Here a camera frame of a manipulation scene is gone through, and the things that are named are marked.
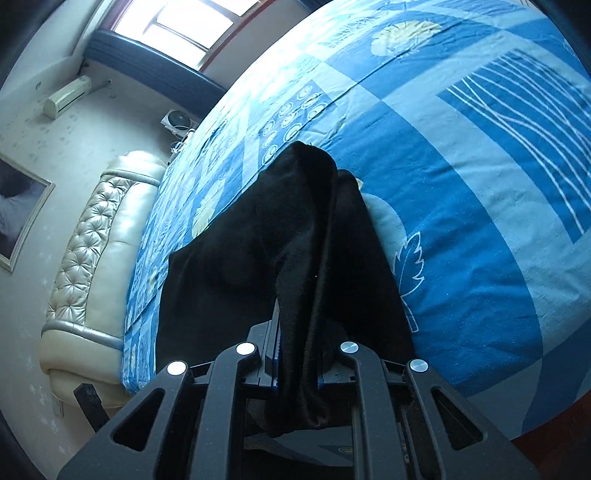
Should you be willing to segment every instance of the black cloth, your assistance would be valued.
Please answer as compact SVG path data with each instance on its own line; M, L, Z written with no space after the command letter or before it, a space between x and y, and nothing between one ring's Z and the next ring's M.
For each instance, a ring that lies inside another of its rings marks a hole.
M328 153L295 142L201 235L169 259L156 339L157 369L212 361L280 306L275 434L322 428L317 390L327 320L381 358L414 356L395 280L355 178Z
M348 466L315 465L261 450L242 452L242 480L354 480Z

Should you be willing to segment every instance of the picture frame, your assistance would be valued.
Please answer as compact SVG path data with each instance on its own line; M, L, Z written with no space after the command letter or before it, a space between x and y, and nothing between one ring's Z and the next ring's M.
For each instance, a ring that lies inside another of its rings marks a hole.
M0 152L0 266L10 273L55 186Z

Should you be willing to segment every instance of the white leaf print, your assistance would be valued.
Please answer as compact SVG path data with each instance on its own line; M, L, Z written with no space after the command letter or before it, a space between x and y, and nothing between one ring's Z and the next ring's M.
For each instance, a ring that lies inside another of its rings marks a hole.
M439 24L418 20L390 25L374 35L371 53L380 57L399 56L421 46L441 30Z
M421 276L423 266L421 232L417 232L405 242L394 262L394 275L402 298L415 291L425 280L425 277Z
M193 218L193 229L191 230L193 238L202 233L209 225L209 222L212 220L213 214L216 211L217 203L220 201L222 196L225 183L225 179L218 180L212 185L203 200L201 200L201 204L195 211L195 216Z
M408 325L410 327L410 331L412 333L417 333L418 332L418 323L417 320L414 317L414 313L413 311L408 307L407 303L404 301L404 299L402 300L402 306L404 308L404 313L407 316L407 321L408 321Z

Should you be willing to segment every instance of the window frame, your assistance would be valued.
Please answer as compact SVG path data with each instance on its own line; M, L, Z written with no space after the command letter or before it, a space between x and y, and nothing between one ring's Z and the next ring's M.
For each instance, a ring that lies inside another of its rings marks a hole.
M103 22L102 28L106 30L115 31L115 28L119 24L120 20L125 16L127 10L135 0L116 0L111 10L107 14L105 21ZM204 51L205 55L203 58L198 62L196 67L187 66L192 70L197 72L202 72L207 66L212 62L212 60L217 56L219 51L225 46L225 44L234 36L238 31L240 31L248 21L256 16L260 11L262 11L265 7L269 4L273 3L274 0L256 0L256 3L253 4L243 15L236 15L231 10L224 8L221 5L218 5L213 0L195 0L201 2L203 5L211 7L218 13L222 14L224 17L232 21L232 25L213 43L213 45L207 48L205 45L200 44L199 42L193 40L192 38L187 37L186 35L182 34L181 32L176 31L173 28L170 28L162 23L158 22L158 17L166 7L166 4L163 5L156 14L152 17L150 22L144 28L144 33L152 26L156 25L159 28L167 30L168 32L182 38L184 41L189 42L191 45L197 47L199 50Z

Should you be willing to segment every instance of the black metal bracket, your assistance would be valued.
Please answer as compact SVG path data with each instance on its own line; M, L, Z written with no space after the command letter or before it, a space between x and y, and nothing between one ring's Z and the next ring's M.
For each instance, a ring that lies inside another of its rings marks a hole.
M423 360L399 365L354 342L331 345L319 386L351 407L356 480L539 480ZM279 347L276 309L214 362L172 362L98 429L58 480L239 479L246 399L276 394Z

